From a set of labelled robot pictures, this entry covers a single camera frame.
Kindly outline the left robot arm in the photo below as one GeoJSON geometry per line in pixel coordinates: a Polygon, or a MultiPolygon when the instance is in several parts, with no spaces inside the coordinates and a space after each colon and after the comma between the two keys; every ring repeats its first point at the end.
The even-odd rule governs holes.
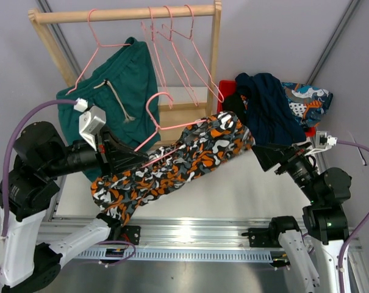
{"type": "Polygon", "coordinates": [[[15,162],[7,188],[0,188],[1,216],[8,221],[0,246],[3,292],[37,292],[83,251],[120,240],[119,221],[99,214],[59,241],[37,241],[51,199],[60,190],[58,177],[96,168],[113,176],[148,160],[146,153],[120,142],[108,127],[96,134],[95,141],[94,147],[85,140],[65,145],[55,127],[41,121],[27,126],[12,144],[15,162]]]}

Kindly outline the navy blue shorts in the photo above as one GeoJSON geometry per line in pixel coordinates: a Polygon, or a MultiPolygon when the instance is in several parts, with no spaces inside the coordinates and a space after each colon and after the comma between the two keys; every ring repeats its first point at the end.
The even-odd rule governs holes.
{"type": "Polygon", "coordinates": [[[290,110],[279,79],[270,73],[240,73],[236,92],[247,101],[245,123],[257,145],[292,145],[306,141],[306,134],[290,110]]]}

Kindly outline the pink hanger of navy shorts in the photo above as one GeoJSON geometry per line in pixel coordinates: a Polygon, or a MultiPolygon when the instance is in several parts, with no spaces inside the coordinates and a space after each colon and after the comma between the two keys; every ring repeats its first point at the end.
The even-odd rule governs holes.
{"type": "Polygon", "coordinates": [[[149,11],[149,16],[150,16],[150,20],[151,20],[151,26],[148,29],[146,27],[146,24],[144,21],[141,21],[141,28],[143,31],[143,35],[145,38],[145,43],[148,47],[149,53],[150,53],[150,57],[151,57],[151,61],[152,61],[152,65],[156,74],[156,77],[160,83],[160,86],[162,86],[162,88],[164,89],[165,92],[169,93],[168,90],[168,86],[167,86],[167,82],[165,80],[165,75],[162,69],[162,65],[160,62],[160,58],[159,58],[159,52],[157,50],[157,46],[155,43],[155,30],[154,30],[154,18],[153,18],[153,14],[152,14],[152,8],[150,6],[148,6],[148,11],[149,11]]]}

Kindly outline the orange camouflage shorts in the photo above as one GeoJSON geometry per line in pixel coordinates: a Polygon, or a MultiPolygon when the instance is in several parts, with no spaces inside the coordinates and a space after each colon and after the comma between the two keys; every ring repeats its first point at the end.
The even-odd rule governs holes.
{"type": "Polygon", "coordinates": [[[204,117],[180,138],[149,155],[149,161],[91,184],[100,211],[125,226],[135,210],[198,179],[255,145],[251,131],[233,112],[204,117]]]}

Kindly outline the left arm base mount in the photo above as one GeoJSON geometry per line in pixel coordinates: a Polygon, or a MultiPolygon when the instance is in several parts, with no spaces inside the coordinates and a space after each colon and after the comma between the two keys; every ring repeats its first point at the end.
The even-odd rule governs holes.
{"type": "Polygon", "coordinates": [[[140,242],[141,227],[128,225],[125,227],[113,228],[107,238],[110,241],[126,241],[134,245],[138,245],[140,242]]]}

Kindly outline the black shorts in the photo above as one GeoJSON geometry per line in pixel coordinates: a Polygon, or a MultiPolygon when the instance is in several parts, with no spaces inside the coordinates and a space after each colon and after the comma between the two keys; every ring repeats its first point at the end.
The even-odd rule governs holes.
{"type": "Polygon", "coordinates": [[[224,102],[222,103],[222,109],[236,114],[242,123],[246,121],[246,107],[238,93],[233,93],[232,95],[225,97],[224,102]]]}

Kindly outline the pink hanger of black shorts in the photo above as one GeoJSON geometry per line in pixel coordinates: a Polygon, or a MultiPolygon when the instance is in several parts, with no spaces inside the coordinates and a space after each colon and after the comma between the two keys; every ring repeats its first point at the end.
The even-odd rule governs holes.
{"type": "Polygon", "coordinates": [[[185,34],[182,34],[180,33],[179,31],[175,30],[174,29],[174,26],[173,26],[173,13],[170,9],[170,7],[168,7],[167,5],[164,6],[164,8],[167,9],[168,11],[168,14],[169,14],[169,17],[170,17],[170,26],[169,26],[169,34],[168,34],[168,37],[164,36],[163,37],[165,39],[167,39],[171,46],[172,46],[172,49],[176,55],[176,58],[179,62],[179,65],[181,66],[182,68],[182,71],[185,75],[185,78],[187,80],[187,84],[184,84],[184,87],[187,88],[187,87],[190,87],[190,89],[192,90],[193,92],[193,95],[190,95],[190,98],[192,99],[192,101],[194,102],[194,104],[196,106],[199,106],[199,101],[198,101],[198,98],[195,94],[195,92],[193,91],[193,87],[191,86],[190,84],[190,79],[187,75],[187,72],[182,64],[182,59],[181,57],[179,56],[179,54],[181,54],[181,56],[184,58],[184,60],[186,61],[186,63],[190,66],[190,68],[194,71],[194,73],[199,77],[199,79],[203,82],[203,84],[211,91],[211,94],[217,99],[218,102],[222,103],[224,101],[224,95],[221,93],[219,87],[217,87],[217,85],[214,83],[213,81],[213,77],[211,75],[211,72],[210,70],[208,69],[208,67],[206,66],[206,63],[204,61],[204,59],[202,58],[202,55],[200,54],[199,50],[198,50],[198,47],[194,41],[194,38],[193,38],[193,30],[194,30],[194,26],[195,26],[195,14],[193,12],[193,9],[191,8],[190,5],[185,5],[186,8],[188,8],[189,12],[190,12],[190,16],[191,16],[191,26],[190,26],[190,32],[189,32],[189,35],[185,35],[185,34]],[[173,34],[176,34],[176,35],[179,35],[187,40],[190,40],[192,46],[193,46],[193,49],[195,50],[195,53],[196,55],[198,56],[199,60],[201,61],[204,69],[206,70],[208,76],[209,76],[209,81],[211,82],[211,85],[209,85],[201,76],[200,74],[195,70],[195,68],[193,67],[193,65],[188,61],[188,59],[183,55],[183,53],[177,49],[177,46],[173,40],[173,34]]]}

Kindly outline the blue orange patterned shorts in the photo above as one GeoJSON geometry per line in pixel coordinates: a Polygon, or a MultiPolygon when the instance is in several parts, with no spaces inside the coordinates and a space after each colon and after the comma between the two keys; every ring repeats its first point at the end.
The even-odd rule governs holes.
{"type": "Polygon", "coordinates": [[[304,128],[315,128],[328,112],[333,93],[311,85],[282,82],[292,114],[304,128]]]}

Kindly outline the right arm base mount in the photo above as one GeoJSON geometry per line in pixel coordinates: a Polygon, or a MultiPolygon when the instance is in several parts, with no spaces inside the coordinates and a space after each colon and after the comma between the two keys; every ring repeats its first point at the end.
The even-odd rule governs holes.
{"type": "Polygon", "coordinates": [[[241,234],[252,248],[281,248],[274,228],[248,228],[241,234]]]}

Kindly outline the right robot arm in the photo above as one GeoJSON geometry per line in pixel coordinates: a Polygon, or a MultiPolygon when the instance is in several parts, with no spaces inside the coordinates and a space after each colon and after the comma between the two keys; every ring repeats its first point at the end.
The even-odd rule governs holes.
{"type": "Polygon", "coordinates": [[[342,204],[351,198],[351,177],[333,167],[318,173],[309,160],[309,143],[293,146],[270,145],[252,148],[263,171],[275,167],[275,174],[288,173],[308,198],[303,220],[316,251],[321,285],[327,292],[350,292],[348,221],[342,204]]]}

